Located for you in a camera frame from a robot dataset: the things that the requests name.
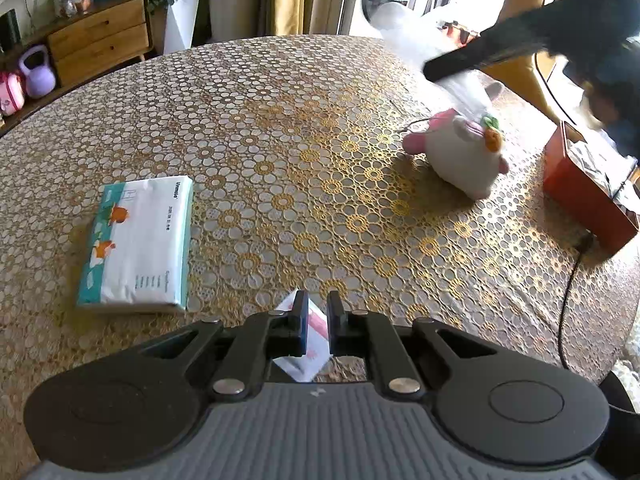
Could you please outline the white fluffy roll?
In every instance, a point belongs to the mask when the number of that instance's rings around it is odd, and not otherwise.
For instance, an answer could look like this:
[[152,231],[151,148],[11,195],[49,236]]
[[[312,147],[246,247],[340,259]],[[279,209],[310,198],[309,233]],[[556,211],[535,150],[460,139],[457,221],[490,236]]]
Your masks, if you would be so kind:
[[[433,58],[457,50],[454,40],[438,28],[440,16],[419,15],[398,2],[384,3],[370,17],[370,24],[381,34],[389,48],[413,73],[423,76],[423,65]],[[475,70],[428,82],[439,99],[465,118],[478,122],[491,110],[491,99]]]

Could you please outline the yellow chair back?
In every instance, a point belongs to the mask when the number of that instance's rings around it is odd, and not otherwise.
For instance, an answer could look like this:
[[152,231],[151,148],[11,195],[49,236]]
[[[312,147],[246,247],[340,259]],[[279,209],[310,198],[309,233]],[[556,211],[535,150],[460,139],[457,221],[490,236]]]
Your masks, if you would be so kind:
[[[540,8],[546,0],[504,0],[497,22],[513,18],[524,11]],[[489,77],[502,82],[506,88],[538,108],[552,122],[570,122],[562,106],[552,96],[548,79],[556,57],[547,51],[526,54],[519,58],[482,68]]]

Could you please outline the red storage box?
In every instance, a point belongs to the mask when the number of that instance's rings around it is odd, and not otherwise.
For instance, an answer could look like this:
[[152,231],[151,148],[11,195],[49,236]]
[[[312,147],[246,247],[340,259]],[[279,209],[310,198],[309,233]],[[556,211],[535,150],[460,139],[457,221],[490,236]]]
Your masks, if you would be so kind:
[[611,256],[617,254],[639,232],[613,194],[597,185],[570,159],[568,150],[584,137],[571,124],[560,122],[544,147],[544,192],[574,220],[594,234]]

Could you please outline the white bunny plush toy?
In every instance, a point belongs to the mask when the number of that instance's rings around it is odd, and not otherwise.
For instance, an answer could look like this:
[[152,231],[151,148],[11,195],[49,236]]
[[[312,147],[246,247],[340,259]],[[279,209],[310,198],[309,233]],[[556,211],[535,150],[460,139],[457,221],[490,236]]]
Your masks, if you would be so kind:
[[488,106],[504,84],[473,84],[470,93],[451,98],[452,107],[425,119],[423,130],[405,128],[402,149],[423,155],[442,180],[471,200],[486,200],[500,174],[509,172],[502,154],[503,135]]

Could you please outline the tissue pack with duck print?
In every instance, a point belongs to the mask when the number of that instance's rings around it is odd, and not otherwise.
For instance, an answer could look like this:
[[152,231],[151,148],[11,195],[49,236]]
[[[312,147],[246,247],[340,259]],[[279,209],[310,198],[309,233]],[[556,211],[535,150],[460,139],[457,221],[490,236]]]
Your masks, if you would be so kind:
[[192,197],[187,176],[105,185],[76,306],[104,312],[185,311]]

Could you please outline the woven lace tablecloth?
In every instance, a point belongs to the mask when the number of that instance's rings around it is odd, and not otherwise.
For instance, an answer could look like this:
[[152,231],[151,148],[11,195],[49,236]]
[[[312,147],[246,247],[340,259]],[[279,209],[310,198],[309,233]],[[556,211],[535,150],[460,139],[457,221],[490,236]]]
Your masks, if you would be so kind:
[[[602,379],[639,302],[639,245],[575,258],[582,228],[542,192],[555,126],[511,91],[495,102],[510,165],[472,203],[401,130],[444,106],[376,40],[258,38],[129,66],[1,141],[1,474],[36,462],[25,401],[46,378],[207,315],[228,325],[303,288],[338,290],[406,324],[448,324]],[[107,183],[194,183],[183,315],[75,307]]]

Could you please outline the white tall planter pot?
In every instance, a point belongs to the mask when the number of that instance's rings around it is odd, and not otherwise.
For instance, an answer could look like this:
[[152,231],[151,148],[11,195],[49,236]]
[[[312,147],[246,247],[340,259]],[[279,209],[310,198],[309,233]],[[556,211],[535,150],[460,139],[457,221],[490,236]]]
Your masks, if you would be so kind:
[[192,47],[200,0],[175,0],[167,8],[163,54]]

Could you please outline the wooden drawer cabinet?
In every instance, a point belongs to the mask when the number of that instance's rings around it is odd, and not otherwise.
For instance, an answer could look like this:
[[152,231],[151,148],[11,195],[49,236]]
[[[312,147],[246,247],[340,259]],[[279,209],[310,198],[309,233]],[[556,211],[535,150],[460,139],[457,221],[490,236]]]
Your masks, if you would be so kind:
[[35,46],[47,48],[56,86],[42,98],[28,98],[21,110],[4,120],[2,134],[82,84],[134,58],[143,60],[153,49],[146,0],[101,0],[84,14],[58,18],[3,53],[2,70],[18,70],[22,54]]

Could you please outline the purple kettlebell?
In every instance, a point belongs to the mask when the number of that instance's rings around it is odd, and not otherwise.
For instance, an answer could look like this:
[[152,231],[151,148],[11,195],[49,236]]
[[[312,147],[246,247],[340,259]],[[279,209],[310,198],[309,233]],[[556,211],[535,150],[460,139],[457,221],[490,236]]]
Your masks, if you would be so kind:
[[[42,55],[42,63],[34,68],[28,68],[27,60],[38,53]],[[25,76],[25,89],[30,98],[40,99],[54,90],[55,74],[49,64],[48,49],[43,44],[37,44],[26,50],[18,59],[18,68]]]

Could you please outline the pink toy backpack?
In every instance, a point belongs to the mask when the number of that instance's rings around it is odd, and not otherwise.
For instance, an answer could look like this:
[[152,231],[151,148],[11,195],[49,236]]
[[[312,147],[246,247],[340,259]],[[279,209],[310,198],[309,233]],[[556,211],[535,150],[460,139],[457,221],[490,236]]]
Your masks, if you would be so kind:
[[22,78],[18,73],[0,73],[1,114],[9,117],[19,112],[25,104]]

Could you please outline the black cylinder speaker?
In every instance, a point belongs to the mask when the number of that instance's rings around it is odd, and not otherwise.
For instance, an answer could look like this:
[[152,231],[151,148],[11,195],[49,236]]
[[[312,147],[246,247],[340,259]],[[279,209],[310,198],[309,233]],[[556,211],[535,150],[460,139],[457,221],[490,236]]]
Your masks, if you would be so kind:
[[20,28],[14,9],[7,10],[0,16],[0,48],[6,53],[10,52],[21,42]]

